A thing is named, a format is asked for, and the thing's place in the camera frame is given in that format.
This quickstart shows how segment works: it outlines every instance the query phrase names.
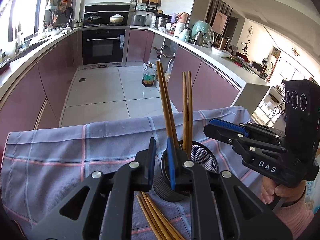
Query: dark liquid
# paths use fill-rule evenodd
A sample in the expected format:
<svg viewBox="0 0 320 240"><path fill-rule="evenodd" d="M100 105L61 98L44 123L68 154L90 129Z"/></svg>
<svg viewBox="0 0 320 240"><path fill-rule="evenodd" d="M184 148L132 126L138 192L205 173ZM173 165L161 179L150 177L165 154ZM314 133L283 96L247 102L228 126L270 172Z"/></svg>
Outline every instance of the dark liquid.
<svg viewBox="0 0 320 240"><path fill-rule="evenodd" d="M142 85L144 85L145 87L152 87L152 86L153 86L153 83L152 83L152 84L145 84L145 83L143 82L143 79L142 79Z"/></svg>

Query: black mesh cup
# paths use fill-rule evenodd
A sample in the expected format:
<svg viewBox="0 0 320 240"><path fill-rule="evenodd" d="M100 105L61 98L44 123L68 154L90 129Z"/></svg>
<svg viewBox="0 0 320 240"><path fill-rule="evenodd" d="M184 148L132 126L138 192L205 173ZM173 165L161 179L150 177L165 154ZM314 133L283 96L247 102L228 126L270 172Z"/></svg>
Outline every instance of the black mesh cup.
<svg viewBox="0 0 320 240"><path fill-rule="evenodd" d="M182 141L179 141L179 148L182 149ZM200 164L207 171L219 173L216 157L201 143L192 141L191 161ZM167 150L165 150L161 157L161 168L155 170L154 191L160 198L168 202L177 202L189 196L188 192L172 190L169 178L168 155Z"/></svg>

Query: silver screw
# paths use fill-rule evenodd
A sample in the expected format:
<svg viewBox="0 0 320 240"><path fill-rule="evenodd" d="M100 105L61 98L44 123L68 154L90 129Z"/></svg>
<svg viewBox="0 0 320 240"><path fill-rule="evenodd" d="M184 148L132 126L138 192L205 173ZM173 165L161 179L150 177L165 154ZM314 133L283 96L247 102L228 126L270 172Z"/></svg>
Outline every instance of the silver screw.
<svg viewBox="0 0 320 240"><path fill-rule="evenodd" d="M187 168L191 168L191 167L193 167L193 165L195 165L192 161L186 161L186 162L184 162L184 164L183 164L185 167L187 167Z"/></svg>
<svg viewBox="0 0 320 240"><path fill-rule="evenodd" d="M92 173L91 177L93 177L94 179L98 179L102 176L102 173L100 171L95 171Z"/></svg>
<svg viewBox="0 0 320 240"><path fill-rule="evenodd" d="M140 164L139 164L138 162L130 162L130 163L129 163L129 167L130 167L130 168L138 168L139 165L140 165Z"/></svg>
<svg viewBox="0 0 320 240"><path fill-rule="evenodd" d="M221 175L222 175L222 177L228 179L231 177L232 174L230 171L223 171Z"/></svg>

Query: countertop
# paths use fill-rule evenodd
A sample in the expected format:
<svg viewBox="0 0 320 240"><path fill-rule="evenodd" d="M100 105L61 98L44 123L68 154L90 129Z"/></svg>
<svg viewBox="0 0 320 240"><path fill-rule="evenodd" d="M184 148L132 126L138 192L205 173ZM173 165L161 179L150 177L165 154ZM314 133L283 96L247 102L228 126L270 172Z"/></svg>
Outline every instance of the countertop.
<svg viewBox="0 0 320 240"><path fill-rule="evenodd" d="M222 57L218 57L214 55L209 48L201 47L198 45L193 45L188 42L180 41L177 37L174 37L173 34L163 33L155 28L151 28L148 26L130 26L131 29L140 29L140 30L149 30L154 33L157 33L179 45L185 47L190 50L194 54L203 58L210 64L214 65L218 70L223 72L229 78L231 78L234 82L239 84L241 87L244 87L246 84L254 84L270 87L268 83L263 81L259 76L249 72L248 70L239 67L233 62L224 59Z"/></svg>
<svg viewBox="0 0 320 240"><path fill-rule="evenodd" d="M75 33L77 30L71 30L68 33L58 34L55 36L48 37L47 42L41 44L39 47L35 48L31 52L29 52L24 57L14 60L10 62L10 67L4 73L0 75L0 99L4 96L6 91L10 88L10 86L14 83L14 81L19 77L19 75L30 65L32 64L38 57L44 54L47 50L52 48L55 44L63 40L64 38L70 36Z"/></svg>

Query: oven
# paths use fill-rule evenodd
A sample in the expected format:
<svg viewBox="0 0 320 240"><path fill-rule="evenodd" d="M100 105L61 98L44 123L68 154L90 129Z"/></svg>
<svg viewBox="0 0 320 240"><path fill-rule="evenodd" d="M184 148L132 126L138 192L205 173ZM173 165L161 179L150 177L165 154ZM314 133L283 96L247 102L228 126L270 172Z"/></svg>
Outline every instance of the oven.
<svg viewBox="0 0 320 240"><path fill-rule="evenodd" d="M81 69L124 66L127 58L129 26L100 26L82 29Z"/></svg>

